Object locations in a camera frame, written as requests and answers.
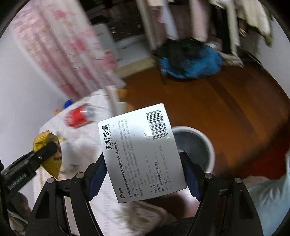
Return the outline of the yellow snack wrapper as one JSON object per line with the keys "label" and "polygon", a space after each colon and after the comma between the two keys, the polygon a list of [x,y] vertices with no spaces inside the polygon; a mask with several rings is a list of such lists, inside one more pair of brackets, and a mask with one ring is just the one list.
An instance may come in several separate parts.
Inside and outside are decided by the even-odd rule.
{"label": "yellow snack wrapper", "polygon": [[33,151],[43,149],[44,161],[42,167],[54,178],[59,179],[59,171],[62,165],[61,145],[58,137],[51,131],[41,132],[33,142]]}

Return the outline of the red cola can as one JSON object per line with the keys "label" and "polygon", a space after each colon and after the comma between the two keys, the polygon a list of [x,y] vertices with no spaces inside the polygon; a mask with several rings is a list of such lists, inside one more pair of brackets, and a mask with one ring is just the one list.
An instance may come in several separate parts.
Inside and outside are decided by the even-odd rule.
{"label": "red cola can", "polygon": [[64,123],[68,127],[78,128],[95,121],[97,110],[90,104],[84,104],[68,112]]}

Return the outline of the white medicine box with barcode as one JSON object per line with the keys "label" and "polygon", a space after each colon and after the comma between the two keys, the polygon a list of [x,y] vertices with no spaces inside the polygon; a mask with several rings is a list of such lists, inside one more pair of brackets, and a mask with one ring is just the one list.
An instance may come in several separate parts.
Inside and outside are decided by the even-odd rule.
{"label": "white medicine box with barcode", "polygon": [[164,104],[100,121],[98,129],[119,203],[143,201],[186,188]]}

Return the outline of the white round trash bin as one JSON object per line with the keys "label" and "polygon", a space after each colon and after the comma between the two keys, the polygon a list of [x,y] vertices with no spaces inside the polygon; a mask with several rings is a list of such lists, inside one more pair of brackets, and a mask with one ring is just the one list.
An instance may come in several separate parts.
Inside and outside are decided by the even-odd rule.
{"label": "white round trash bin", "polygon": [[205,173],[212,173],[215,166],[215,150],[210,139],[201,131],[188,127],[172,128],[178,152],[185,151],[193,163]]}

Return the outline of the light blue clothing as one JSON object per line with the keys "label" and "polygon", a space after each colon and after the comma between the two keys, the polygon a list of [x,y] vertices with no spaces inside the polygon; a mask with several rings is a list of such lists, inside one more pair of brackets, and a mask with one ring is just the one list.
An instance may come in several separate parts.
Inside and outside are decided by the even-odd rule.
{"label": "light blue clothing", "polygon": [[289,152],[286,173],[278,180],[264,176],[243,179],[258,212],[264,235],[273,235],[289,211]]}

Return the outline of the white embroidered tablecloth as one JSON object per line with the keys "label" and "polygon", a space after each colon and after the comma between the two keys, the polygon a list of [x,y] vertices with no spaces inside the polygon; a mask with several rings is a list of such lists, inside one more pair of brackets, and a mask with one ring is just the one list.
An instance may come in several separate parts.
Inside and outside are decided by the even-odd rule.
{"label": "white embroidered tablecloth", "polygon": [[[115,111],[122,114],[127,110],[127,104],[120,101],[119,93],[120,90],[113,86],[95,91],[40,127],[40,132],[51,131],[61,143],[60,180],[84,172],[89,164],[97,161],[102,152],[97,123],[112,117]],[[98,112],[95,121],[79,128],[68,127],[64,122],[66,114],[84,104],[92,105]],[[146,202],[118,203],[109,176],[105,177],[90,206],[103,235],[145,235],[176,221],[165,209]]]}

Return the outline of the blue lid jar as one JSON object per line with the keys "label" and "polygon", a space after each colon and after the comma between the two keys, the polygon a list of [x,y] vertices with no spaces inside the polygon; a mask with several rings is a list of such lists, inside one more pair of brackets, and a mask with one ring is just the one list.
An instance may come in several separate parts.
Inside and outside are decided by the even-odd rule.
{"label": "blue lid jar", "polygon": [[69,107],[70,105],[72,105],[74,102],[71,100],[71,99],[69,99],[69,100],[67,100],[65,103],[64,103],[64,105],[63,105],[63,109],[66,109],[67,107]]}

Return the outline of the pink floral curtain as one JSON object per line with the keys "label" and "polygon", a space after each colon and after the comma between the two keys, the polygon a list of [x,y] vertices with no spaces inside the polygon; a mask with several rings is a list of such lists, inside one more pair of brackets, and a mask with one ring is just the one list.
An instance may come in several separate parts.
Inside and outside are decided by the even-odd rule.
{"label": "pink floral curtain", "polygon": [[69,99],[125,86],[114,72],[113,52],[104,49],[79,1],[29,1],[12,25],[28,54]]}

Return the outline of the blue and black clothes pile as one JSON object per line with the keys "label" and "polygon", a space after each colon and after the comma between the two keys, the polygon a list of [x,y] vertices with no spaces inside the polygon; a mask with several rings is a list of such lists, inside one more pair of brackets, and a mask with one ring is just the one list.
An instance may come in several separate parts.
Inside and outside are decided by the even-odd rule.
{"label": "blue and black clothes pile", "polygon": [[202,43],[191,37],[167,39],[153,52],[162,74],[189,81],[220,72],[223,58],[215,42]]}

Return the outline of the white air purifier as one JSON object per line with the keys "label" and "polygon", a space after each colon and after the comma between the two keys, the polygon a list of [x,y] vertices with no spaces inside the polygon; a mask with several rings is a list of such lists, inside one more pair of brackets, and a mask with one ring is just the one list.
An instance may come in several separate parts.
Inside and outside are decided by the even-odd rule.
{"label": "white air purifier", "polygon": [[106,24],[96,24],[92,26],[104,50],[111,50],[115,59],[122,59],[116,42]]}

